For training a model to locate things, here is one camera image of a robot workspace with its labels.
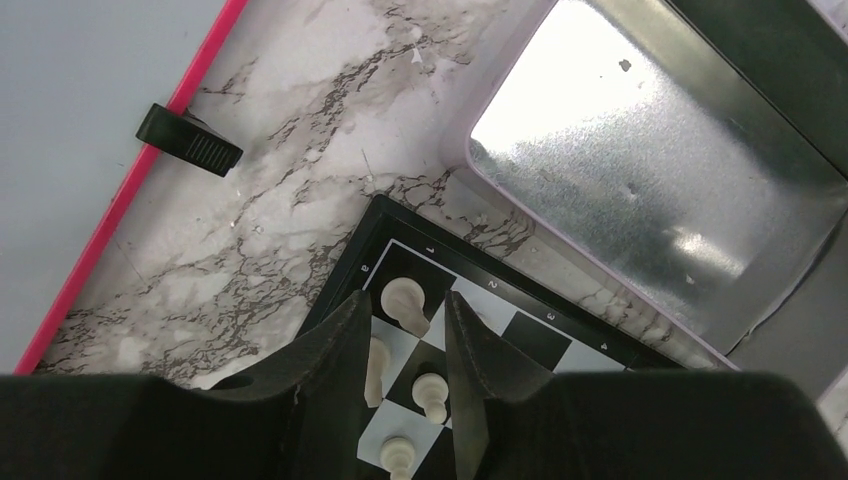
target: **silver metal tin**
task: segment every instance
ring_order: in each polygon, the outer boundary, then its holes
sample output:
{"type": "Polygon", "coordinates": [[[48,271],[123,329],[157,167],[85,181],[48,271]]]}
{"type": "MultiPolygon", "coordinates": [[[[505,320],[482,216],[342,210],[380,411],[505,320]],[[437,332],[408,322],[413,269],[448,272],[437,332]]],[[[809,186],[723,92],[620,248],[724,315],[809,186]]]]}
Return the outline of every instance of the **silver metal tin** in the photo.
{"type": "Polygon", "coordinates": [[[555,4],[470,137],[490,190],[721,353],[848,208],[845,179],[660,0],[555,4]]]}

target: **black clamp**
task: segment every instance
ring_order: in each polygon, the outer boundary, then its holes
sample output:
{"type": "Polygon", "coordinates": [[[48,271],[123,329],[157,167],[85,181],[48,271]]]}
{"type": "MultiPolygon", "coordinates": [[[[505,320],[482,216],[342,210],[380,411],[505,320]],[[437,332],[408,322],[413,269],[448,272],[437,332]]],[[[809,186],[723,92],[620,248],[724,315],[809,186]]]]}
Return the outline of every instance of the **black clamp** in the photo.
{"type": "Polygon", "coordinates": [[[154,103],[136,138],[221,177],[238,163],[242,149],[222,138],[194,115],[177,115],[154,103]]]}

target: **white marble countertop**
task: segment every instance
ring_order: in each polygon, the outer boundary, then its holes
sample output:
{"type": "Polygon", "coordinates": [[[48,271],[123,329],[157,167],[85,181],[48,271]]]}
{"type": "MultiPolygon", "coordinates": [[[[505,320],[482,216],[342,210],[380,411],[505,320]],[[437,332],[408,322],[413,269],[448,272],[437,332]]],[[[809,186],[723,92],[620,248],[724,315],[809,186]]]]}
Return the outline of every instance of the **white marble countertop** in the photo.
{"type": "MultiPolygon", "coordinates": [[[[679,361],[712,365],[667,319],[590,278],[438,161],[443,125],[524,9],[249,2],[191,107],[244,157],[224,179],[157,161],[39,368],[203,387],[258,361],[294,337],[377,191],[679,361]]],[[[848,445],[848,381],[822,411],[848,445]]]]}

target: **white chess piece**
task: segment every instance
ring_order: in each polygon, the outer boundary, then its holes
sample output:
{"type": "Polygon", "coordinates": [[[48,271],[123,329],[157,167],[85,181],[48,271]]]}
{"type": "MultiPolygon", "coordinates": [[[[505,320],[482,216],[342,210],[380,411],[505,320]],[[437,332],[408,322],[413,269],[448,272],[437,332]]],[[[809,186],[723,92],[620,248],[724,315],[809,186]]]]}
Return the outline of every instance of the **white chess piece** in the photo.
{"type": "Polygon", "coordinates": [[[424,316],[424,289],[415,280],[400,277],[392,280],[380,294],[380,305],[386,315],[395,319],[409,333],[418,338],[430,330],[424,316]]]}
{"type": "Polygon", "coordinates": [[[380,464],[391,474],[391,480],[411,480],[409,470],[415,461],[415,447],[403,438],[390,438],[380,449],[380,464]]]}
{"type": "Polygon", "coordinates": [[[424,409],[424,416],[433,423],[441,425],[447,420],[447,399],[448,383],[437,373],[425,373],[412,384],[412,400],[424,409]]]}
{"type": "Polygon", "coordinates": [[[368,408],[379,407],[383,402],[383,374],[392,359],[389,347],[377,337],[371,337],[368,352],[368,369],[365,371],[365,404],[368,408]]]}

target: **chessboard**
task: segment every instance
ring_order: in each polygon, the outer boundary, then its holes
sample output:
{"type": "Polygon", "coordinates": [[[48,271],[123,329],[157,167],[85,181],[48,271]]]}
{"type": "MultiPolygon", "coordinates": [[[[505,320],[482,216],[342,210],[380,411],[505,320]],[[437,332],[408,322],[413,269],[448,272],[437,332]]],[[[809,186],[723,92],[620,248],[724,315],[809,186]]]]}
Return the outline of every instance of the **chessboard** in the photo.
{"type": "Polygon", "coordinates": [[[379,405],[369,408],[365,396],[361,400],[357,479],[389,479],[381,452],[397,438],[413,452],[406,465],[411,478],[456,478],[449,392],[443,402],[447,415],[439,416],[444,420],[440,423],[425,416],[413,398],[413,385],[422,375],[448,378],[444,298],[449,290],[461,293],[492,331],[552,372],[680,368],[383,195],[372,200],[299,334],[357,289],[371,295],[372,357],[374,339],[388,353],[379,375],[379,405]],[[429,328],[421,338],[385,311],[392,309],[384,308],[381,297],[396,279],[410,279],[404,282],[417,285],[419,294],[423,291],[418,314],[429,328]]]}

